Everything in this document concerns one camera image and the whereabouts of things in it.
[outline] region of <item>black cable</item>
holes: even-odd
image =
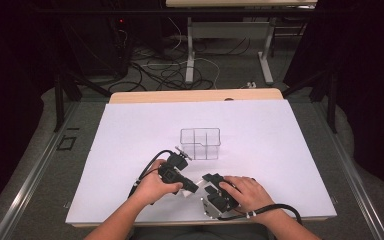
[[[262,207],[260,209],[255,210],[255,211],[251,211],[251,212],[248,212],[248,213],[242,214],[242,215],[226,217],[226,218],[219,217],[217,219],[220,221],[230,221],[230,220],[239,219],[239,218],[246,218],[247,216],[253,216],[254,213],[255,214],[261,214],[264,212],[268,212],[268,211],[280,209],[280,208],[287,209],[287,210],[293,212],[295,214],[295,218],[296,218],[297,222],[302,225],[301,215],[299,214],[299,212],[295,208],[293,208],[292,206],[282,204],[282,203],[276,203],[276,204],[268,205],[268,206]]]
[[[115,87],[117,85],[121,85],[121,84],[133,84],[133,85],[136,85],[133,88],[131,88],[129,90],[126,90],[126,92],[131,92],[131,91],[137,89],[138,87],[142,88],[142,90],[144,90],[144,91],[148,91],[146,89],[146,87],[142,85],[142,80],[143,80],[142,72],[141,71],[138,71],[138,72],[140,74],[139,82],[131,82],[131,81],[117,82],[117,83],[114,83],[111,86],[109,86],[108,87],[108,91],[111,91],[111,88],[113,88],[113,87]]]
[[[111,84],[111,83],[114,83],[114,82],[117,82],[121,79],[121,77],[119,76],[119,73],[115,70],[114,67],[112,67],[110,64],[108,64],[107,62],[105,62],[104,60],[102,60],[98,55],[96,55],[96,53],[88,46],[88,44],[86,44],[86,42],[83,40],[83,38],[77,33],[77,31],[73,28],[73,26],[69,23],[69,21],[65,20],[64,23],[70,28],[70,31],[76,36],[76,38],[82,43],[83,47],[89,52],[89,54],[94,57],[96,60],[98,60],[100,63],[102,63],[107,69],[113,71],[113,79],[111,80],[108,80],[108,81],[103,81],[103,82],[98,82],[95,84],[98,85],[98,86],[103,86],[103,85],[107,85],[107,84]]]
[[[197,49],[196,48],[196,45],[198,45],[198,44],[202,44],[202,45],[204,45],[204,48],[203,49]],[[197,42],[197,41],[195,41],[194,43],[193,43],[193,50],[196,52],[196,53],[201,53],[201,52],[203,52],[203,51],[205,51],[205,50],[207,50],[207,43],[205,42],[205,41],[202,41],[202,42]]]
[[[142,176],[142,179],[144,179],[146,176],[148,176],[149,174],[151,174],[152,172],[157,171],[157,170],[158,170],[158,168],[153,169],[153,170],[147,172],[145,175]]]
[[[136,180],[135,184],[132,186],[132,189],[130,190],[130,193],[129,193],[129,196],[127,198],[129,198],[130,196],[132,196],[132,194],[136,191],[136,188],[138,187],[140,181],[147,176],[146,172],[148,171],[148,169],[151,167],[151,165],[155,162],[155,160],[157,160],[157,158],[159,156],[161,156],[162,154],[164,153],[170,153],[170,154],[173,154],[172,151],[170,150],[163,150],[159,153],[157,153],[157,155],[155,155],[155,157],[148,163],[148,165],[146,165],[146,167],[143,169],[142,173],[139,175],[139,178]]]
[[[232,50],[226,52],[226,53],[204,53],[204,52],[198,52],[196,51],[197,53],[199,53],[199,55],[205,55],[205,56],[225,56],[225,55],[241,55],[243,53],[245,53],[246,51],[248,51],[250,45],[251,45],[251,39],[248,38],[248,45],[246,46],[246,48],[244,50],[242,50],[242,52],[239,52],[239,53],[232,53],[233,51],[235,51],[236,49],[239,48],[239,46],[242,45],[243,42],[245,42],[247,38],[244,38],[242,39],[242,41],[236,45],[236,47],[234,47]]]
[[[193,88],[196,88],[198,86],[203,85],[204,83],[208,83],[208,87],[204,89],[211,89],[214,85],[214,83],[210,80],[204,79],[202,77],[202,73],[197,69],[193,68],[194,71],[196,71],[199,74],[199,77],[197,80],[195,80],[193,83],[189,84],[185,82],[185,76],[180,72],[182,69],[186,69],[187,67],[181,67],[180,64],[173,64],[172,66],[178,66],[178,69],[175,70],[170,70],[170,69],[165,69],[161,70],[162,72],[160,73],[160,76],[157,76],[154,73],[151,73],[147,70],[145,70],[141,65],[135,62],[131,62],[131,66],[138,70],[139,72],[145,74],[148,76],[151,80],[155,81],[158,83],[158,86],[156,88],[156,91],[161,91],[163,90],[163,87],[167,87],[169,89],[175,89],[175,90],[191,90]],[[176,75],[180,75],[180,80],[169,80],[169,78],[172,78]]]
[[[144,47],[143,49],[137,49],[137,50],[133,51],[133,56],[130,58],[130,60],[140,61],[140,60],[145,60],[145,59],[154,58],[154,57],[156,57],[155,52],[151,49]]]

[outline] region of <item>white paper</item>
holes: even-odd
[[[181,173],[197,182],[207,173],[249,176],[273,200],[302,217],[332,217],[335,209],[286,100],[108,104],[66,222],[103,222],[127,198],[149,161],[175,151],[182,128],[219,128],[219,158],[189,161]],[[137,223],[202,222],[203,189],[184,198],[168,194]]]

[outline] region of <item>transparent box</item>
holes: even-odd
[[[184,128],[180,131],[182,150],[194,160],[218,159],[219,128]]]

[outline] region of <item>hand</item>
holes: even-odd
[[[151,168],[147,171],[147,175],[142,179],[135,193],[130,197],[136,199],[144,206],[154,203],[163,197],[167,193],[173,193],[179,191],[182,187],[182,183],[164,183],[158,175],[158,168],[165,160],[156,160]]]
[[[263,186],[252,178],[225,176],[224,180],[236,187],[235,189],[228,183],[220,182],[220,187],[241,205],[239,210],[242,212],[250,212],[274,204]]]

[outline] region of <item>gray carpet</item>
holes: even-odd
[[[287,70],[298,40],[296,38],[277,40],[275,57],[269,59],[273,78],[276,80],[274,87],[285,88],[281,79]],[[212,41],[206,45],[202,44],[201,47],[205,48],[206,52],[222,53],[231,50],[239,42],[240,40]],[[258,43],[252,42],[249,50],[238,56],[205,56],[206,59],[216,63],[217,67],[204,60],[197,61],[196,67],[206,79],[211,80],[216,79],[219,70],[216,82],[218,88],[240,88],[248,81],[255,81],[257,87],[268,87],[262,79],[255,53],[256,46]],[[241,49],[245,49],[246,46],[241,47],[238,48],[238,52],[241,52]],[[138,77],[139,74],[130,69],[125,81],[138,81]],[[158,86],[151,80],[146,80],[144,85],[149,90],[155,90]],[[114,87],[113,91],[123,91],[128,87],[131,86],[119,85]],[[91,229],[74,228],[64,223],[68,212],[64,205],[74,196],[105,104],[105,99],[100,98],[90,89],[83,87],[82,92],[85,97],[78,104],[73,119],[69,121],[63,133],[66,137],[76,138],[73,148],[71,151],[61,150],[53,153],[52,161],[47,166],[18,224],[11,232],[10,239],[80,239],[91,231]],[[327,137],[326,130],[323,129],[324,122],[317,117],[314,105],[308,102],[307,96],[308,89],[303,89],[291,95],[289,99],[327,189],[338,201],[335,205],[338,217],[323,222],[307,222],[305,226],[325,239],[374,239],[358,203],[348,187],[348,182],[338,162],[338,153]],[[45,110],[39,127],[10,183],[0,196],[0,222],[10,208],[26,176],[41,158],[53,134],[55,123],[53,91],[44,94],[43,99]],[[346,116],[340,109],[337,113],[337,124],[338,136],[346,151],[352,156],[352,131],[346,123]],[[384,224],[384,183],[358,166],[357,169],[374,208]]]

